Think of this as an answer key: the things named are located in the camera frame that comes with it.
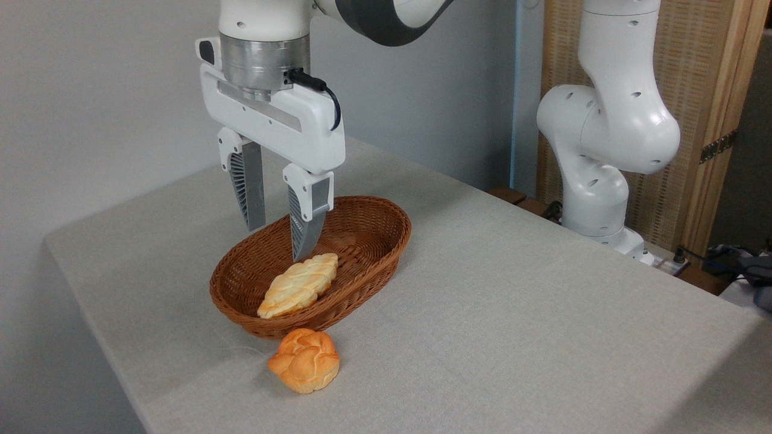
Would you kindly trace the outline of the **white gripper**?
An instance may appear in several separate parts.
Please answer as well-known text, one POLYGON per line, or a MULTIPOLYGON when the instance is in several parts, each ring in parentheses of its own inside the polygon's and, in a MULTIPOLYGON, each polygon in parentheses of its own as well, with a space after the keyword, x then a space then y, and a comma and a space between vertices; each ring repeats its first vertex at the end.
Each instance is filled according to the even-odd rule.
POLYGON ((205 107, 225 126, 218 132, 221 167, 230 175, 249 231, 267 224, 260 145, 293 163, 282 176, 288 185, 293 261, 302 261, 317 246, 326 212, 334 208, 331 170, 346 157, 344 126, 331 129, 334 102, 303 86, 280 90, 269 102, 251 101, 209 63, 201 64, 200 79, 205 107))

